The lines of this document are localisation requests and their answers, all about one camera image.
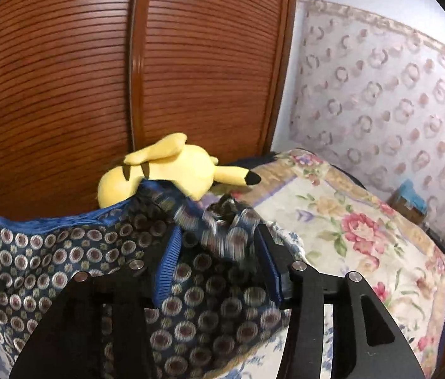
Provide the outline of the navy medallion patterned silk garment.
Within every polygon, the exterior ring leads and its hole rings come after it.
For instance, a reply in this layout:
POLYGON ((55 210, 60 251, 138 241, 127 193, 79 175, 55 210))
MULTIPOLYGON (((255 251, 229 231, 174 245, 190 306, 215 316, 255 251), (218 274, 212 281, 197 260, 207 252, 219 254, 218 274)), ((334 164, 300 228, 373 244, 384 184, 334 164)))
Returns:
POLYGON ((1 378, 203 378, 288 325, 254 239, 261 217, 201 209, 167 181, 108 208, 0 217, 1 378))

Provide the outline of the floral quilted bedspread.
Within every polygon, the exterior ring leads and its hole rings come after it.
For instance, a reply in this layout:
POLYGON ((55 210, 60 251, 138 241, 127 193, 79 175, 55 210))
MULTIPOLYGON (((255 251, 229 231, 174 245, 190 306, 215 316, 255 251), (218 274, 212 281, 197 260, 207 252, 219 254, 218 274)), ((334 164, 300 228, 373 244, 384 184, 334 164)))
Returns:
POLYGON ((253 169, 258 185, 212 187, 203 205, 229 193, 283 229, 318 271, 363 275, 432 377, 445 326, 445 254, 433 240, 312 152, 292 149, 253 169))

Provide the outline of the yellow plush toy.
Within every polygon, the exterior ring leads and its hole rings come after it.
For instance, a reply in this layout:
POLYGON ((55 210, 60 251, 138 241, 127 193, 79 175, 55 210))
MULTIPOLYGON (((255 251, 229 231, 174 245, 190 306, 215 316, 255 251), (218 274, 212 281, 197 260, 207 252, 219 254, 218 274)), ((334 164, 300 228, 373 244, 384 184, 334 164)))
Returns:
POLYGON ((188 198, 198 201, 215 182, 253 186, 261 177, 251 169, 221 165, 200 146, 189 145, 187 135, 169 134, 154 144, 132 152, 105 173, 97 187, 101 208, 129 199, 146 180, 170 181, 188 198))

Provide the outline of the blue white floral sheet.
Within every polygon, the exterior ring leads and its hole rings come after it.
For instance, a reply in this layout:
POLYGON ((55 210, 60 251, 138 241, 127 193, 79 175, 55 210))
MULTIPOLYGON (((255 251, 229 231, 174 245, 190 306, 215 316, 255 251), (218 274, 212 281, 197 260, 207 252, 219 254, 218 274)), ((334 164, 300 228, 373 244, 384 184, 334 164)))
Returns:
MULTIPOLYGON (((0 292, 0 378, 54 298, 54 274, 19 276, 0 292)), ((169 294, 146 310, 159 378, 272 378, 289 348, 291 313, 279 310, 248 272, 185 247, 169 294)))

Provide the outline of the brown louvered wardrobe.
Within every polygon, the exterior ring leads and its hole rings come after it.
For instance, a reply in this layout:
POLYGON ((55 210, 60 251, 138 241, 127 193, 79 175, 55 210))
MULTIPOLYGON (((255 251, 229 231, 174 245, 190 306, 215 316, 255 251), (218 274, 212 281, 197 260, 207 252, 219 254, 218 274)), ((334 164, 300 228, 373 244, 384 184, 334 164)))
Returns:
POLYGON ((0 216, 96 208, 101 176, 183 132, 271 146, 294 0, 0 0, 0 216))

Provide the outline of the pink circle patterned curtain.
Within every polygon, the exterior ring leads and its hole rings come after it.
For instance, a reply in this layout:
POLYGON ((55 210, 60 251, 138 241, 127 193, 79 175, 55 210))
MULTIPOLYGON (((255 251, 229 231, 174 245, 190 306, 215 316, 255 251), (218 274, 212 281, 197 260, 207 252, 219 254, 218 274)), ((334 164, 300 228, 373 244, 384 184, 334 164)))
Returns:
POLYGON ((352 6, 298 7, 288 137, 384 199, 411 182, 445 238, 445 45, 352 6))

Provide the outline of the teal item by curtain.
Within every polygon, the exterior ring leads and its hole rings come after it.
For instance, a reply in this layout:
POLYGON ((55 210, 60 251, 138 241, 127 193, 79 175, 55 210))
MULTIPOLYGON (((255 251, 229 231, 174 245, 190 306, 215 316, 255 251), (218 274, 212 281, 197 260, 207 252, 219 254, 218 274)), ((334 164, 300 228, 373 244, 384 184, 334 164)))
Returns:
POLYGON ((417 194, 410 180, 405 180, 394 192, 389 204, 409 222, 419 225, 427 216, 426 201, 417 194))

